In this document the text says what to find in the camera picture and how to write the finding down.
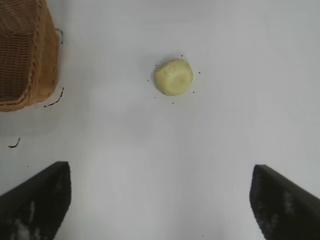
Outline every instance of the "wicker basket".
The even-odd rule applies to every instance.
[[[59,36],[45,0],[0,0],[0,111],[51,96],[58,50]]]

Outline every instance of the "yellow dough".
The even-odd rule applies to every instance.
[[[183,59],[167,62],[154,73],[155,85],[168,96],[183,94],[191,85],[194,74]]]

